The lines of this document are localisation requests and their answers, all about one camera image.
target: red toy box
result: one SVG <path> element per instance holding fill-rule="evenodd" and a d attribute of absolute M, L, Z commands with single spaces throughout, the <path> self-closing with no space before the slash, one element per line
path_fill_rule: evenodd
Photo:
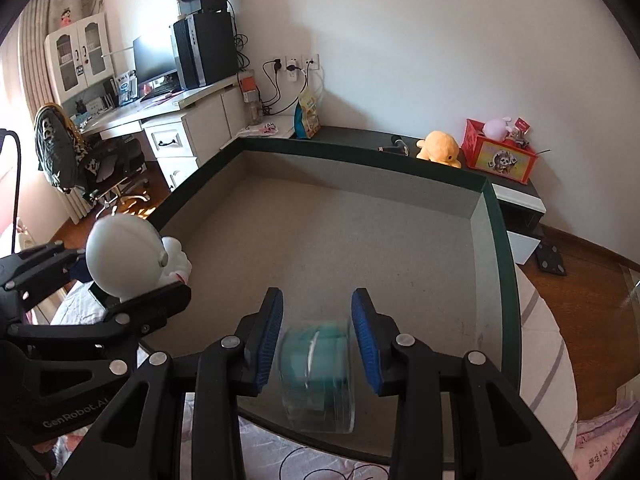
<path fill-rule="evenodd" d="M 482 133 L 483 128 L 484 123 L 466 120 L 462 151 L 468 167 L 526 184 L 538 160 L 536 153 L 528 146 L 524 150 L 519 148 L 511 139 L 503 142 L 487 139 Z"/>

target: keyboard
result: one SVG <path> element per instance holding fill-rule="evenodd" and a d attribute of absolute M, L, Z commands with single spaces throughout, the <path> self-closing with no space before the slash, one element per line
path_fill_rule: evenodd
<path fill-rule="evenodd" d="M 154 88 L 151 92 L 145 95 L 140 102 L 146 101 L 147 99 L 153 99 L 154 97 L 158 97 L 159 95 L 168 94 L 169 92 L 179 91 L 180 87 L 175 85 L 162 85 Z"/>

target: red object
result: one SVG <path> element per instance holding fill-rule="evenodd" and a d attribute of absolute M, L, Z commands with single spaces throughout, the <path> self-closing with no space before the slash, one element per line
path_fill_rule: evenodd
<path fill-rule="evenodd" d="M 522 122 L 528 130 L 529 125 Z M 533 165 L 538 160 L 536 153 L 528 146 L 524 150 L 519 148 L 508 138 L 504 142 L 488 139 L 482 133 L 483 128 L 484 123 L 480 121 L 466 120 L 462 152 L 468 167 L 526 184 Z"/>
<path fill-rule="evenodd" d="M 518 120 L 515 122 L 514 125 L 523 134 L 526 134 L 529 131 L 529 128 L 531 127 L 527 124 L 527 121 L 525 121 L 523 118 L 520 118 L 520 117 L 518 117 Z"/>
<path fill-rule="evenodd" d="M 249 92 L 251 90 L 257 90 L 258 87 L 255 84 L 254 76 L 245 77 L 240 80 L 240 88 L 243 92 Z"/>

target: white figurine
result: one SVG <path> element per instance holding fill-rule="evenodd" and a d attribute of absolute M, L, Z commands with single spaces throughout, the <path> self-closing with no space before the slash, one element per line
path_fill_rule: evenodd
<path fill-rule="evenodd" d="M 127 301 L 171 282 L 187 283 L 191 263 L 175 238 L 160 238 L 146 220 L 117 214 L 98 220 L 86 242 L 86 264 L 107 294 Z"/>

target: white cabinet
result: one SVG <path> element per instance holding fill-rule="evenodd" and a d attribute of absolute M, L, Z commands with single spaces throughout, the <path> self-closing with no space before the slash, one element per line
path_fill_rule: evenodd
<path fill-rule="evenodd" d="M 194 156 L 168 156 L 159 158 L 158 164 L 171 191 L 187 180 L 201 165 Z"/>
<path fill-rule="evenodd" d="M 87 86 L 113 76 L 111 56 L 102 57 L 109 51 L 104 14 L 94 14 L 80 20 L 76 23 L 76 29 Z"/>
<path fill-rule="evenodd" d="M 180 186 L 246 126 L 238 87 L 223 89 L 193 107 L 143 121 L 169 189 Z"/>
<path fill-rule="evenodd" d="M 53 95 L 59 104 L 87 87 L 113 76 L 104 14 L 62 27 L 44 41 Z"/>

